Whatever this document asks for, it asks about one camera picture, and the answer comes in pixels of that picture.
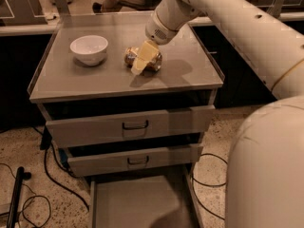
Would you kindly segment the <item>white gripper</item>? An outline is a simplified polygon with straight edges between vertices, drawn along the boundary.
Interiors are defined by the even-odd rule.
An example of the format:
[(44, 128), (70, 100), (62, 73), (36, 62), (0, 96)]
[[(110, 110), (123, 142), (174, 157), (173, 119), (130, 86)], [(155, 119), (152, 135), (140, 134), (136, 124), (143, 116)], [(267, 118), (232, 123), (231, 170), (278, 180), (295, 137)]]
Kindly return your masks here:
[(138, 47), (138, 56), (131, 68), (133, 74), (140, 75), (147, 63), (160, 52), (158, 45), (168, 44), (184, 24), (201, 14), (200, 2), (201, 0), (160, 1), (146, 23), (145, 34), (150, 40), (145, 40)]

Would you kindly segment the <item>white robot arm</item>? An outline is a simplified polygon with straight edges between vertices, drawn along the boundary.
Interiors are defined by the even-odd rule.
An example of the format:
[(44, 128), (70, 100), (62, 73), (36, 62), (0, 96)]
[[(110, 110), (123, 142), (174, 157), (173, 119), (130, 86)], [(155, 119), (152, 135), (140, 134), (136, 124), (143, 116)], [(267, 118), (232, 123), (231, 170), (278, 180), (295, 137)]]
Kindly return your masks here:
[(225, 228), (304, 228), (304, 35), (246, 0), (162, 0), (146, 36), (165, 45), (200, 14), (275, 97), (233, 139)]

